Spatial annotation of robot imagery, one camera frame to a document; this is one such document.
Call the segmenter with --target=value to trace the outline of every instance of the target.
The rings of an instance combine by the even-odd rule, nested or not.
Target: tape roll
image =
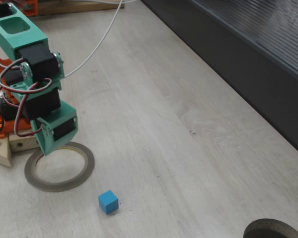
[[[33,153],[33,155],[31,155],[31,157],[25,164],[24,175],[26,180],[35,188],[47,192],[62,192],[70,190],[85,182],[93,173],[95,167],[95,159],[93,153],[86,146],[76,142],[69,142],[66,145],[60,147],[58,150],[66,149],[78,152],[85,160],[84,168],[78,175],[63,182],[47,182],[41,180],[35,175],[35,170],[38,160],[42,158],[44,154],[41,150],[37,150]]]

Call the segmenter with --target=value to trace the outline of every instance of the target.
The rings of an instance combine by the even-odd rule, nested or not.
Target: green plastic part
[[[74,120],[74,128],[71,131],[67,131],[66,135],[62,138],[54,140],[53,130],[72,119]],[[37,120],[41,125],[37,124],[35,120],[31,121],[31,125],[33,130],[38,130],[40,126],[43,128],[42,132],[35,134],[35,137],[44,155],[48,155],[70,142],[78,130],[76,110],[63,101],[61,101],[61,107],[59,109],[51,112],[50,115],[38,118]]]
[[[12,15],[0,18],[0,46],[8,57],[14,61],[20,58],[17,51],[28,45],[43,43],[49,48],[48,39],[43,32],[37,28],[23,13],[13,4],[8,3],[12,11]],[[43,92],[30,94],[27,100],[51,92],[58,88],[61,90],[61,79],[64,78],[63,61],[59,53],[53,53],[58,60],[59,71],[51,80],[53,85]],[[33,83],[33,74],[30,66],[23,62],[21,71],[24,80],[22,82],[11,85],[12,88],[18,90],[27,90]],[[12,95],[20,102],[23,95],[12,93]],[[52,111],[48,116],[37,118],[31,121],[33,131],[37,131],[42,127],[40,133],[35,134],[36,139],[41,147],[42,152],[47,155],[64,144],[70,142],[77,132],[77,116],[76,110],[65,102],[61,101],[61,107]]]
[[[31,100],[35,97],[41,96],[43,94],[46,94],[48,92],[51,92],[53,89],[58,88],[59,90],[62,89],[61,87],[61,79],[64,78],[64,69],[63,69],[63,61],[59,55],[59,53],[57,52],[53,52],[53,54],[56,56],[58,62],[59,62],[59,72],[54,75],[51,79],[53,81],[53,85],[48,88],[47,90],[44,90],[41,93],[36,93],[36,94],[30,94],[29,97],[27,98],[27,100]],[[18,90],[27,90],[33,83],[33,79],[32,79],[32,71],[29,67],[29,65],[24,62],[21,64],[21,71],[23,74],[23,78],[24,81],[16,83],[16,84],[12,84],[11,87],[14,89],[18,89]],[[12,95],[20,102],[23,94],[18,94],[18,93],[12,93]]]
[[[48,48],[48,38],[17,7],[8,3],[13,15],[0,18],[0,46],[12,60],[18,59],[17,50],[30,44],[43,42]]]

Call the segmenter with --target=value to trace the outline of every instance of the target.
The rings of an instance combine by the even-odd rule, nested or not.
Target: table surface
[[[69,72],[113,14],[33,21]],[[94,172],[70,191],[42,192],[24,177],[32,152],[15,154],[12,169],[0,165],[0,238],[241,238],[260,218],[298,230],[298,151],[140,1],[62,88]],[[81,167],[54,153],[39,170],[61,162],[63,175],[47,179]],[[120,208],[107,216],[98,196],[108,190]]]

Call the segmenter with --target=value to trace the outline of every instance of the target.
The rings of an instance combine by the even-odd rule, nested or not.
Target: wooden block
[[[81,11],[116,9],[117,4],[107,4],[90,1],[40,1],[38,6],[39,15],[61,14]]]
[[[20,131],[20,133],[29,132],[30,130]],[[31,150],[40,147],[36,142],[34,135],[19,137],[13,132],[9,134],[10,148],[12,152]]]
[[[0,139],[0,164],[11,167],[11,150],[8,136]]]

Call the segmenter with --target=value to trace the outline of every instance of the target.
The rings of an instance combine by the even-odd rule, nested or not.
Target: robotic arm
[[[32,132],[20,136],[35,134],[47,155],[77,132],[76,110],[59,97],[64,78],[60,53],[50,52],[44,33],[11,3],[0,3],[0,46],[10,59],[0,63],[0,89],[11,110],[18,107],[14,132],[24,116]]]

